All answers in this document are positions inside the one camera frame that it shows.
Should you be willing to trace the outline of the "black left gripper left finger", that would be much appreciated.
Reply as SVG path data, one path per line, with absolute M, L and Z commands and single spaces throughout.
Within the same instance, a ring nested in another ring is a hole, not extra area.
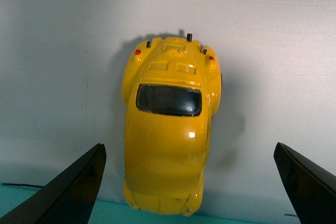
M 88 223 L 101 186 L 106 148 L 97 144 L 1 223 Z

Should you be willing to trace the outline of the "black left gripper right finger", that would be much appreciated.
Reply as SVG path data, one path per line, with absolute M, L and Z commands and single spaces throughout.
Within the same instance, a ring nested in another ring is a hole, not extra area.
M 335 176 L 283 143 L 274 160 L 301 223 L 335 223 Z

